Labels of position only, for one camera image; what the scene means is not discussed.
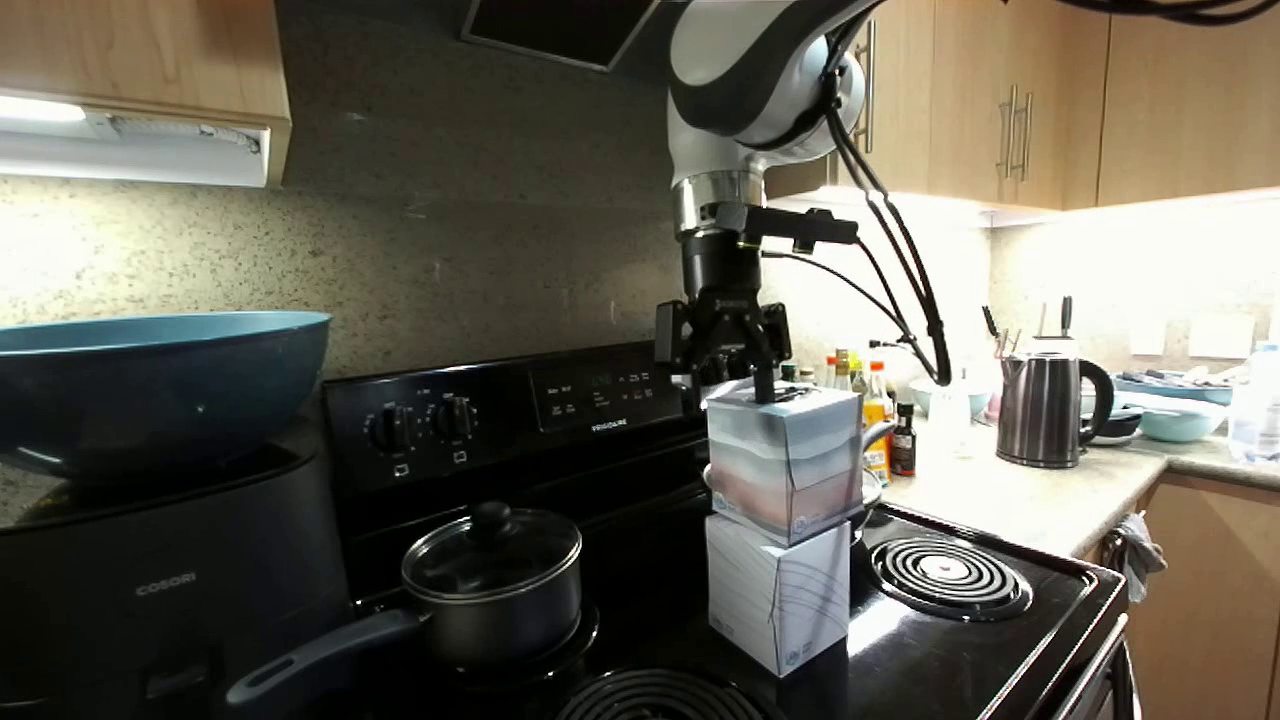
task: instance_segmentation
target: countertop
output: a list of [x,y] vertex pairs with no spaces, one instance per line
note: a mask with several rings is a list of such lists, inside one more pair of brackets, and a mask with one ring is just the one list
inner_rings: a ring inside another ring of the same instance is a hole
[[1165,471],[1263,484],[1280,492],[1280,463],[1241,463],[1219,437],[1206,444],[1090,448],[1076,469],[1021,469],[996,454],[996,432],[942,440],[916,428],[916,477],[887,479],[886,502],[1027,544],[1090,555]]

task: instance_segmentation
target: under-cabinet light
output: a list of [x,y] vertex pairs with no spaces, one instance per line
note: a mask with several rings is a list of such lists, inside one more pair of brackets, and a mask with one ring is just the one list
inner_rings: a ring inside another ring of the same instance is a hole
[[34,121],[34,123],[79,123],[79,104],[34,100],[34,94],[0,94],[0,121]]

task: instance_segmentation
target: electric kettle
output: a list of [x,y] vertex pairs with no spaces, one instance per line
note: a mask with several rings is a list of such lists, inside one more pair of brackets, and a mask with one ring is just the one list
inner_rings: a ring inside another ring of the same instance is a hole
[[[1079,423],[1079,388],[1092,384],[1092,423]],[[1076,469],[1116,405],[1114,375],[1073,347],[1003,354],[996,454],[1027,469]]]

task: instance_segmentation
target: electric coil burner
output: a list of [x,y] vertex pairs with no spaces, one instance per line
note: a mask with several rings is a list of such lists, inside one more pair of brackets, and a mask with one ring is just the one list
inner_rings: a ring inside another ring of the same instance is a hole
[[352,603],[401,600],[401,555],[480,501],[585,532],[585,629],[529,666],[430,666],[415,643],[352,665],[341,717],[824,720],[1055,717],[1126,629],[1116,571],[886,502],[851,514],[850,636],[775,680],[709,629],[695,394],[654,343],[326,384]]
[[1031,582],[1015,566],[959,538],[893,538],[872,549],[872,566],[886,591],[937,615],[1002,621],[1031,607]]

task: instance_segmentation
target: large blue bowl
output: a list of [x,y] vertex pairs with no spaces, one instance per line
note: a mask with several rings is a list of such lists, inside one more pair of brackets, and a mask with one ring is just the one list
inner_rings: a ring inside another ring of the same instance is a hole
[[0,333],[0,454],[92,484],[217,471],[321,384],[326,312],[207,312]]

